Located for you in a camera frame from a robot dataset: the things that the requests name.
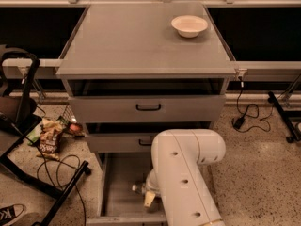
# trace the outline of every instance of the white bowl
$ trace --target white bowl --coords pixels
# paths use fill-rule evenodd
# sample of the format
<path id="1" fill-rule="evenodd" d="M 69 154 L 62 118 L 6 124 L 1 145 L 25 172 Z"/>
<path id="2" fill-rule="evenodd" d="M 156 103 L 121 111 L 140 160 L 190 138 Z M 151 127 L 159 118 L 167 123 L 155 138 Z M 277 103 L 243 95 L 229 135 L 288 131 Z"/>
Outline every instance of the white bowl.
<path id="1" fill-rule="evenodd" d="M 185 38 L 194 38 L 208 27 L 206 20 L 190 15 L 174 18 L 171 25 Z"/>

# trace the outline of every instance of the white robotic arm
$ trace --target white robotic arm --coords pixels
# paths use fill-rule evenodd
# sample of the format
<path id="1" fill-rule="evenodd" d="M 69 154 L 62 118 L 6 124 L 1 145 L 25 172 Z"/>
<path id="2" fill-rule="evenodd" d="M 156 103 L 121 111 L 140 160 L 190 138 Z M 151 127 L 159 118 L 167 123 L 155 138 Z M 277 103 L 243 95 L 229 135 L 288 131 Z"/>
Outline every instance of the white robotic arm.
<path id="1" fill-rule="evenodd" d="M 225 226 L 198 168 L 220 161 L 225 152 L 223 138 L 212 130 L 167 130 L 157 135 L 146 188 L 160 194 L 169 226 Z"/>

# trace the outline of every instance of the black sneaker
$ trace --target black sneaker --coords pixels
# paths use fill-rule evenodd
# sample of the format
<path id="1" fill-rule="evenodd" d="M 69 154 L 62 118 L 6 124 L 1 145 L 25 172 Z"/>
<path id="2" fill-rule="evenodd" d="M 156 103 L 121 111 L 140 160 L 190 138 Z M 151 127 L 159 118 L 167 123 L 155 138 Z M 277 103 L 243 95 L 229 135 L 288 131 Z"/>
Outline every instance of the black sneaker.
<path id="1" fill-rule="evenodd" d="M 25 205 L 13 204 L 0 208 L 0 226 L 8 226 L 18 221 L 26 211 Z"/>

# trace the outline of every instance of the black handle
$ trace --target black handle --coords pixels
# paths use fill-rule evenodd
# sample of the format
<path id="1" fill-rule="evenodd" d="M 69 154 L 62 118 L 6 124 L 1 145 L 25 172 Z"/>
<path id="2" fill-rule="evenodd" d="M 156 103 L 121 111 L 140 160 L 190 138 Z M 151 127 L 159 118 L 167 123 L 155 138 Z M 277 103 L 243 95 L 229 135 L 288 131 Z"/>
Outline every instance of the black handle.
<path id="1" fill-rule="evenodd" d="M 150 147 L 151 146 L 151 142 L 144 142 L 142 139 L 139 140 L 139 145 L 143 146 L 143 147 Z"/>
<path id="2" fill-rule="evenodd" d="M 141 106 L 139 104 L 135 105 L 136 110 L 139 111 L 157 111 L 161 109 L 161 104 L 157 105 L 156 107 L 150 107 L 150 106 Z"/>

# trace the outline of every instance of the caster wheel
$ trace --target caster wheel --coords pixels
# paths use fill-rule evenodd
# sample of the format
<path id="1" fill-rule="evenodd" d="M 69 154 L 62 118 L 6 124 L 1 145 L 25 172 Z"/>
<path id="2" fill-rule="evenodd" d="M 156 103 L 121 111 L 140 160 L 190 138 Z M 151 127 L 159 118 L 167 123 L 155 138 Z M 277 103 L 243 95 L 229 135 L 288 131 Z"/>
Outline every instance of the caster wheel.
<path id="1" fill-rule="evenodd" d="M 293 143 L 294 139 L 293 139 L 293 137 L 286 137 L 286 141 L 288 143 Z"/>

